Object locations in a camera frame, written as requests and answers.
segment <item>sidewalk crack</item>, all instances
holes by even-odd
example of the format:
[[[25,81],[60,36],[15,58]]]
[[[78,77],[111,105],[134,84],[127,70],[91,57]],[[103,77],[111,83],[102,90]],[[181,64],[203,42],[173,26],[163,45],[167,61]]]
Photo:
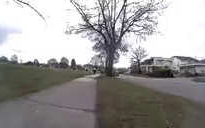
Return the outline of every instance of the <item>sidewalk crack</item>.
[[[37,103],[37,104],[40,104],[40,105],[48,105],[48,106],[53,106],[53,107],[57,107],[57,108],[63,108],[63,109],[81,111],[81,112],[86,112],[86,113],[95,113],[94,110],[90,110],[90,109],[82,109],[82,108],[75,108],[75,107],[66,107],[66,106],[57,105],[57,104],[53,104],[53,103],[41,102],[41,101],[34,100],[34,99],[30,99],[30,98],[23,98],[23,100],[30,101],[30,102],[34,102],[34,103]]]

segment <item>distant tree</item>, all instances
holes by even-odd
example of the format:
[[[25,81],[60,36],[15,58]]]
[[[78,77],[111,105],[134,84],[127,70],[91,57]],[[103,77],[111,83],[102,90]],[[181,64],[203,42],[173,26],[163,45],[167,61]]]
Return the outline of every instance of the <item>distant tree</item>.
[[[127,68],[118,68],[117,70],[118,70],[118,73],[119,73],[119,74],[123,74],[123,73],[125,73],[125,72],[128,71]]]
[[[131,66],[130,66],[131,73],[138,73],[138,65],[137,65],[136,61],[133,61],[131,59],[130,63],[131,63]]]
[[[34,62],[28,61],[28,62],[24,63],[24,65],[33,66],[33,65],[34,65]]]
[[[8,63],[8,62],[9,62],[9,60],[8,60],[8,58],[7,58],[7,57],[5,57],[5,56],[1,56],[1,57],[0,57],[0,62],[3,62],[3,63]]]
[[[135,49],[132,49],[130,54],[131,54],[131,60],[133,61],[132,64],[137,65],[136,67],[137,71],[139,74],[141,74],[142,73],[141,68],[140,68],[141,61],[142,59],[148,56],[148,54],[146,53],[146,50],[143,47],[139,46]]]
[[[79,71],[84,70],[82,65],[76,65],[76,69],[78,69]]]
[[[62,57],[61,62],[69,65],[69,60],[66,57]]]
[[[40,65],[38,59],[34,59],[34,65],[35,65],[35,66],[39,66],[39,65]]]
[[[55,58],[52,58],[52,59],[48,60],[48,65],[52,68],[58,68],[59,67],[58,61]]]
[[[11,63],[17,64],[18,63],[18,56],[17,55],[12,55],[10,60],[11,60]]]
[[[59,65],[60,65],[60,68],[63,68],[63,69],[68,68],[69,60],[66,57],[62,57]]]
[[[105,57],[102,56],[101,54],[96,54],[94,55],[91,60],[90,60],[90,64],[92,64],[93,66],[105,66]]]
[[[40,65],[41,65],[41,67],[45,67],[45,68],[50,67],[48,64],[45,64],[45,63],[42,63],[42,64],[40,64]]]
[[[76,69],[76,60],[75,59],[72,59],[72,61],[71,61],[71,68]]]

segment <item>overcast sky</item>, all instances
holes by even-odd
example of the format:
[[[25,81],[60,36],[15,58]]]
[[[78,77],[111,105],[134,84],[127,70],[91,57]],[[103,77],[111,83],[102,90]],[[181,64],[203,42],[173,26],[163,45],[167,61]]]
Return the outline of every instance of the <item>overcast sky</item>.
[[[92,42],[81,36],[63,34],[66,21],[72,17],[65,9],[69,0],[32,0],[30,4],[48,16],[44,21],[31,9],[20,7],[12,0],[0,0],[0,56],[10,58],[17,54],[24,62],[37,58],[47,62],[50,58],[60,61],[65,56],[86,64],[94,55]],[[175,55],[205,58],[205,0],[170,0],[171,5],[160,18],[159,30],[144,42],[149,57]],[[129,66],[129,57],[122,56],[117,67]]]

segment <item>tree trunk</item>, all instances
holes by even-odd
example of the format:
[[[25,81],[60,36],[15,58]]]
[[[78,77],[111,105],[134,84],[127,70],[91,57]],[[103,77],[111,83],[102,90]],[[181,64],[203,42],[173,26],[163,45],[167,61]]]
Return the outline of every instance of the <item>tree trunk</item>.
[[[141,70],[141,68],[140,68],[140,61],[139,60],[137,60],[137,65],[138,65],[138,74],[141,74],[142,73],[142,70]]]
[[[108,72],[107,67],[108,67],[108,56],[106,56],[106,60],[105,60],[105,73]]]
[[[108,58],[107,58],[107,70],[106,70],[106,75],[107,76],[113,76],[113,64],[114,64],[114,52],[113,50],[110,50],[108,53]]]

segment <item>treeline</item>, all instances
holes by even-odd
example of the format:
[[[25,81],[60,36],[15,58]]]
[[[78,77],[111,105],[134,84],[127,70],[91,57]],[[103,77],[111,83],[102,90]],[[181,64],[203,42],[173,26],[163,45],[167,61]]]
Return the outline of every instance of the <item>treeline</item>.
[[[38,59],[34,59],[33,61],[23,62],[22,59],[18,61],[18,56],[13,55],[10,59],[5,56],[0,57],[0,64],[20,64],[27,66],[36,66],[36,67],[46,67],[46,68],[60,68],[60,69],[73,69],[73,70],[84,70],[82,65],[76,64],[75,59],[71,60],[71,65],[69,65],[69,60],[66,57],[62,57],[60,62],[55,58],[51,58],[47,63],[40,63]]]

